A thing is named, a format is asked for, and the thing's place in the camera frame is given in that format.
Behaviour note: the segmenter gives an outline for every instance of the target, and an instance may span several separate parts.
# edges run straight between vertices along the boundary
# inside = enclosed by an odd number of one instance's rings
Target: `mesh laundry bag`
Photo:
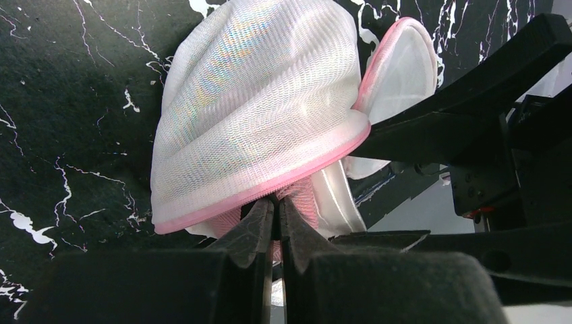
[[[353,108],[376,124],[433,95],[436,86],[437,60],[427,30],[413,18],[401,18],[375,50]],[[352,179],[370,176],[388,163],[358,157],[343,160]]]
[[[357,147],[370,124],[350,109],[356,42],[353,18],[331,0],[232,0],[197,26],[163,94],[151,172],[156,232],[235,217]]]

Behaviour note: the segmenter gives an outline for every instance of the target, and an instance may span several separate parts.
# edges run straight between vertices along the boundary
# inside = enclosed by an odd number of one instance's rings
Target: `pink edging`
[[[230,211],[231,209],[234,209],[238,206],[248,204],[249,202],[261,196],[274,192],[284,186],[287,186],[288,184],[303,179],[348,155],[351,151],[353,151],[361,143],[363,143],[363,141],[366,140],[370,133],[371,127],[371,124],[368,123],[368,127],[360,135],[356,136],[355,140],[347,143],[345,146],[342,146],[342,151],[332,151],[324,155],[321,159],[316,160],[314,163],[309,163],[303,167],[290,171],[285,175],[276,177],[249,190],[226,198],[221,202],[217,202],[216,204],[205,207],[198,211],[188,213],[178,217],[177,219],[155,224],[155,232],[157,234],[167,234],[182,230],[185,227],[193,226],[202,221],[206,221],[207,219],[216,215],[226,213],[227,211]]]
[[[394,41],[395,38],[399,38],[400,35],[394,35],[393,34],[395,29],[402,24],[407,24],[409,21],[417,22],[417,20],[415,20],[413,18],[409,18],[409,17],[405,17],[405,18],[401,18],[401,19],[397,20],[387,30],[387,32],[385,33],[385,35],[381,39],[381,42],[379,42],[379,45],[377,46],[377,48],[374,52],[374,56],[372,57],[372,63],[366,69],[366,73],[364,74],[364,79],[362,80],[362,83],[360,84],[360,89],[357,93],[357,101],[353,105],[352,109],[361,111],[361,108],[362,108],[362,105],[364,102],[364,97],[368,95],[367,91],[371,88],[371,85],[376,81],[375,76],[372,76],[372,74],[375,73],[375,71],[377,71],[377,67],[382,62],[385,61],[385,59],[387,58],[387,55],[390,52],[391,53],[393,52],[393,51],[385,51],[385,47],[386,47],[387,43]]]

